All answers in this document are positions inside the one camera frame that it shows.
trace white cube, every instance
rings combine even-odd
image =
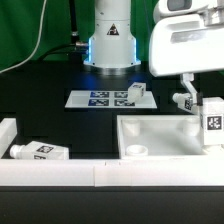
[[[134,82],[128,88],[128,102],[134,103],[141,99],[146,91],[146,83]]]

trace warning label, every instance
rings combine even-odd
[[[119,33],[117,31],[117,28],[115,26],[115,24],[113,24],[110,28],[110,30],[108,31],[107,35],[109,36],[119,36]]]

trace white tray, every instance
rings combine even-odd
[[[203,155],[199,134],[200,122],[195,136],[183,131],[186,119],[195,117],[118,116],[120,158],[147,160],[153,156]]]
[[[127,91],[72,91],[65,108],[157,108],[152,92],[136,103],[127,101]]]

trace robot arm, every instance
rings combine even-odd
[[[224,100],[202,99],[191,82],[194,73],[224,69],[224,0],[160,0],[154,18],[150,72],[154,76],[181,75],[188,93],[176,93],[173,100],[200,118],[205,153],[218,152],[224,144]]]

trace black surface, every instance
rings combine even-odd
[[[224,77],[198,74],[204,97],[224,96]],[[127,90],[147,82],[158,109],[65,110],[71,90]],[[171,98],[183,93],[179,76],[142,71],[101,76],[82,66],[45,62],[0,75],[0,119],[16,117],[17,144],[32,140],[68,146],[71,158],[118,158],[116,116],[184,114]],[[0,187],[0,223],[223,223],[224,187]]]

